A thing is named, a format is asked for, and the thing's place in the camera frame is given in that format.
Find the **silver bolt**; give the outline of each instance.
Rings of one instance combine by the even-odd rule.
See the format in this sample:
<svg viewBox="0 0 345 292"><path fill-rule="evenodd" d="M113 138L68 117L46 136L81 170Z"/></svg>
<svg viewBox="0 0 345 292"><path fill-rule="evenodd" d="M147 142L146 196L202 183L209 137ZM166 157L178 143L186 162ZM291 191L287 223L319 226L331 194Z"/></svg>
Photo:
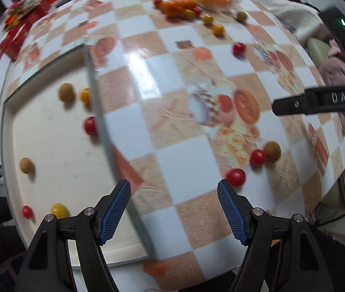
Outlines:
<svg viewBox="0 0 345 292"><path fill-rule="evenodd" d="M254 208L252 212L257 216L263 215L263 210L261 208Z"/></svg>
<svg viewBox="0 0 345 292"><path fill-rule="evenodd" d="M294 220L298 223L302 222L304 220L304 217L301 214L296 214L293 216Z"/></svg>
<svg viewBox="0 0 345 292"><path fill-rule="evenodd" d="M87 216L93 215L95 210L94 208L86 208L84 211L84 214L86 214Z"/></svg>
<svg viewBox="0 0 345 292"><path fill-rule="evenodd" d="M44 220L46 222L50 222L52 221L53 219L55 218L55 216L53 214L47 214L45 217L44 217Z"/></svg>

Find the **black cord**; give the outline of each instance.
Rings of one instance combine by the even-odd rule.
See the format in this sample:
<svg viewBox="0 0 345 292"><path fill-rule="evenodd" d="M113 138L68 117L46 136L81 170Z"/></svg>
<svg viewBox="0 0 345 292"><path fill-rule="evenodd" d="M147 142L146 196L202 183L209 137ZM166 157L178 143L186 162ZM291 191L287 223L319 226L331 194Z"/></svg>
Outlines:
<svg viewBox="0 0 345 292"><path fill-rule="evenodd" d="M323 222L323 223L319 223L319 224L317 224L317 225L314 225L314 227L320 227L320 226L324 226L324 225L327 225L327 224L329 224L329 223L338 221L338 220L340 220L341 218L343 218L344 216L345 216L345 214L340 215L339 217L330 219L329 221L326 221L326 222Z"/></svg>

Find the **pink cloth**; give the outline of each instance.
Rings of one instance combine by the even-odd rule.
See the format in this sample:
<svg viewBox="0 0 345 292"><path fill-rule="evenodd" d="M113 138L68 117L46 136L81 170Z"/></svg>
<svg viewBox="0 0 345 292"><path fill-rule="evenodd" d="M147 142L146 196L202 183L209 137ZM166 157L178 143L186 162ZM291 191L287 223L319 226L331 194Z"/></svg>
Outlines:
<svg viewBox="0 0 345 292"><path fill-rule="evenodd" d="M319 72L326 85L345 85L345 62L339 58L341 50L334 40L330 41L330 45L328 58L322 62ZM345 112L340 112L339 117L345 136Z"/></svg>

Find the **checkered tablecloth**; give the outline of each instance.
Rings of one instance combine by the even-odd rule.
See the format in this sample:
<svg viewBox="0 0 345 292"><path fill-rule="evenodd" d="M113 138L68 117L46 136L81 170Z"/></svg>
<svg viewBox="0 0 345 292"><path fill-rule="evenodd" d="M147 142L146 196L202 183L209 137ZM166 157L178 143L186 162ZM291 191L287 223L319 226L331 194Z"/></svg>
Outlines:
<svg viewBox="0 0 345 292"><path fill-rule="evenodd" d="M337 113L272 113L275 98L323 82L263 5L239 2L237 8L249 14L246 24L210 12L225 27L224 38L217 38L199 19L166 20L152 1L73 0L60 7L32 28L9 89L57 56L88 45L95 100L155 247L155 260L139 270L138 291L182 289L241 263L245 248L231 234L216 195L230 169L246 170L237 192L253 206L290 217L308 215L345 168ZM247 45L245 57L233 56L234 42ZM246 119L220 106L220 96L236 93L252 104ZM252 170L250 152L271 140L280 144L281 159ZM321 147L312 147L316 142Z"/></svg>

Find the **white tray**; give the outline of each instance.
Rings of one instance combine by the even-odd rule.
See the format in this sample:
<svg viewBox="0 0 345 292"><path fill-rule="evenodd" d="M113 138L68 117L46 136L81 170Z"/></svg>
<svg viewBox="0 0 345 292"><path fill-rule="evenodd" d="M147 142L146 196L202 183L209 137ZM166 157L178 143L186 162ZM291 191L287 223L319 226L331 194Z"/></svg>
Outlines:
<svg viewBox="0 0 345 292"><path fill-rule="evenodd" d="M93 112L84 107L78 94L90 87L87 51L80 46L60 56L22 84L4 103L2 121L2 167L19 233L28 246L52 204L63 203L77 215L110 194L117 179L108 164L103 146L83 130ZM71 83L76 100L66 105L58 88ZM35 164L35 177L23 174L20 159ZM35 218L25 219L21 210L29 205ZM75 241L69 241L73 267L79 267ZM142 260L148 253L125 210L114 237L102 247L110 266Z"/></svg>

